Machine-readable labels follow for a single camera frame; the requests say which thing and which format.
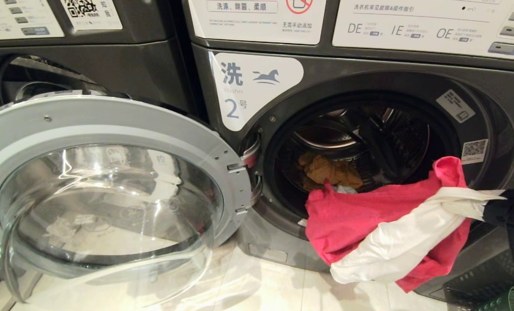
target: washing machine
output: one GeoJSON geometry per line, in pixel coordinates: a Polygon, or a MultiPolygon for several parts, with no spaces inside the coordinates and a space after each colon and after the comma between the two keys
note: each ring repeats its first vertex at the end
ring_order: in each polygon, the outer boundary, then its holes
{"type": "MultiPolygon", "coordinates": [[[[211,125],[239,152],[259,142],[261,199],[238,234],[247,254],[328,270],[305,235],[320,188],[308,153],[348,162],[359,192],[426,179],[443,156],[462,159],[472,189],[514,188],[514,0],[184,0],[184,11],[211,125]]],[[[492,229],[469,244],[487,247],[492,229]]]]}
{"type": "Polygon", "coordinates": [[[0,271],[18,302],[160,303],[251,206],[253,157],[201,121],[179,5],[0,0],[0,271]]]}

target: qr code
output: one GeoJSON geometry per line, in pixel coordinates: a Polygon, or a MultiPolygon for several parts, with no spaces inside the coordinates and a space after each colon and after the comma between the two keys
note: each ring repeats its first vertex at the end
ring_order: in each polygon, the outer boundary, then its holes
{"type": "Polygon", "coordinates": [[[476,154],[484,154],[488,140],[478,140],[476,142],[468,142],[464,144],[462,157],[475,156],[476,154]]]}
{"type": "Polygon", "coordinates": [[[93,0],[65,0],[65,5],[71,17],[99,17],[93,0]]]}

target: washer door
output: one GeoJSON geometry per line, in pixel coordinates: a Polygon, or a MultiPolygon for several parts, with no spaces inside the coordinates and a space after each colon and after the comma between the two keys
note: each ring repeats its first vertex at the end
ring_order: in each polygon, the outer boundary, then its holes
{"type": "Polygon", "coordinates": [[[60,96],[0,110],[0,263],[44,310],[136,310],[193,285],[241,224],[236,152],[186,116],[60,96]]]}

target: floor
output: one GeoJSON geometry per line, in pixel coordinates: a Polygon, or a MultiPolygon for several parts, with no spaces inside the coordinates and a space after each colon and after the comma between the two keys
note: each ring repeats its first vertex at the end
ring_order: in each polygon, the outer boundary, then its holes
{"type": "MultiPolygon", "coordinates": [[[[13,306],[0,284],[0,311],[13,306]]],[[[325,273],[247,256],[234,238],[214,250],[208,272],[194,287],[150,311],[446,311],[447,305],[405,294],[394,283],[337,284],[325,273]]]]}

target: pink cloth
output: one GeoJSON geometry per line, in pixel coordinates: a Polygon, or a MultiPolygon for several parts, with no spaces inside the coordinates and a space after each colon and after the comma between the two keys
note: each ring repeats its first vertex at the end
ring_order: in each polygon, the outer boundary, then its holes
{"type": "MultiPolygon", "coordinates": [[[[460,159],[436,161],[428,179],[410,185],[388,185],[368,193],[336,193],[330,184],[314,190],[306,202],[306,236],[327,263],[352,252],[380,222],[395,221],[418,207],[440,187],[467,187],[460,159]]],[[[440,242],[406,277],[397,281],[410,292],[436,276],[448,274],[470,232],[470,219],[440,242]]]]}

